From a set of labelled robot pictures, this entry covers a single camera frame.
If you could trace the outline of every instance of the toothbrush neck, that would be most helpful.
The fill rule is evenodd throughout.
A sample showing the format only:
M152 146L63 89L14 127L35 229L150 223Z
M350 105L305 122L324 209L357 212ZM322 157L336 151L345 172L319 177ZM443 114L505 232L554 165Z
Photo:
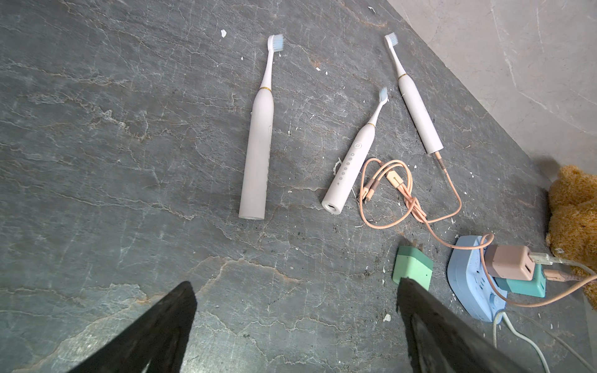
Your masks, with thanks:
M268 87L272 89L272 63L273 63L273 50L267 52L267 65L265 67L265 74L263 74L263 80L261 81L261 87Z
M400 60L398 60L398 56L396 55L396 51L394 50L394 47L390 48L390 51L392 52L392 56L394 57L394 63L396 64L396 70L398 71L398 76L400 77L400 76L406 74L407 72L404 70L404 67L402 67Z
M373 113L371 119L369 119L367 124L371 123L373 124L373 126L377 125L377 117L379 116L379 112L381 111L381 107L383 106L383 104L384 103L380 102L379 105L377 105L377 109L375 109L375 112Z

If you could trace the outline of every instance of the white debris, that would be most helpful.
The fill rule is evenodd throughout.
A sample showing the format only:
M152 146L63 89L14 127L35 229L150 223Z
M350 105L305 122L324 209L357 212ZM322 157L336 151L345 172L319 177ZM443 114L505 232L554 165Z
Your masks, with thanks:
M336 162L336 164L334 165L334 176L336 176L336 173L338 172L337 168L338 165L341 165L342 161L340 160L340 158L338 158L338 162Z

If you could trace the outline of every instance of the power outlet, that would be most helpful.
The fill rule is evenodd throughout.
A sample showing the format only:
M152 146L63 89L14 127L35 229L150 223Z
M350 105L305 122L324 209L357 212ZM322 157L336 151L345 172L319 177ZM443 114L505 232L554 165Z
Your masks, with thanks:
M477 246L481 236L462 236L457 246ZM507 297L508 292L500 289L495 280L493 284L500 294ZM487 281L479 250L452 250L448 262L448 283L466 311L477 320L492 322L496 313L506 307L506 301L497 296Z

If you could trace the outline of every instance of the white wall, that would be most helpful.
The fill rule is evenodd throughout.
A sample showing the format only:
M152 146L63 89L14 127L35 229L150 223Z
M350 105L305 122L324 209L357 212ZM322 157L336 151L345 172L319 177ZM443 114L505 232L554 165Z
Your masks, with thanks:
M389 2L547 176L597 174L597 2Z

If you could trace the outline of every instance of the brown plush toy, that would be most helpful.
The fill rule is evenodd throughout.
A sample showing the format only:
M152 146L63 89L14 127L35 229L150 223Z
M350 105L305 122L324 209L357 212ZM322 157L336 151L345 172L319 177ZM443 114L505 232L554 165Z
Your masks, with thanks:
M546 242L552 253L597 271L597 176L576 166L562 167L549 189L552 217ZM577 275L588 274L573 267ZM589 302L597 309L597 284L584 287Z

